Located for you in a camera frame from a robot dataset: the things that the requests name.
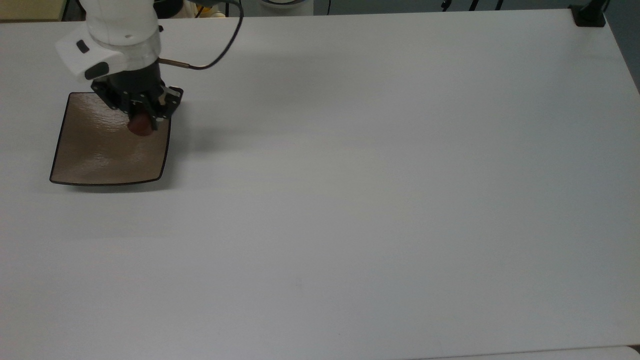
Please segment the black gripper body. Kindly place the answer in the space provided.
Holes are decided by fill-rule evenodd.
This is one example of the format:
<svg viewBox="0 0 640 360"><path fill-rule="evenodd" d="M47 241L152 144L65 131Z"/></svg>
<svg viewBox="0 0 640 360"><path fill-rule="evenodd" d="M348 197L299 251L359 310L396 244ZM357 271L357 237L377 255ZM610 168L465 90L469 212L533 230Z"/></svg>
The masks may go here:
<svg viewBox="0 0 640 360"><path fill-rule="evenodd" d="M157 61L141 69L106 75L100 80L108 81L115 89L130 94L132 114L139 105L150 113L150 96L159 96L165 86Z"/></svg>

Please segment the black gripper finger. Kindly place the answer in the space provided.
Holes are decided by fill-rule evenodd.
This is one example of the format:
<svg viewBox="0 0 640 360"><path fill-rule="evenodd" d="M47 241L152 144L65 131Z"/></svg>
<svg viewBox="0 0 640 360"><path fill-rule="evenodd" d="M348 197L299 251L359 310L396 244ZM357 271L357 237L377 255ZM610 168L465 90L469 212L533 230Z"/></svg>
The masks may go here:
<svg viewBox="0 0 640 360"><path fill-rule="evenodd" d="M112 110L121 113L132 119L132 102L128 92L119 91L114 88L107 80L93 80L91 89L98 97Z"/></svg>
<svg viewBox="0 0 640 360"><path fill-rule="evenodd" d="M181 104L184 91L178 87L161 87L159 96L150 96L151 129L156 132L160 123L170 120Z"/></svg>

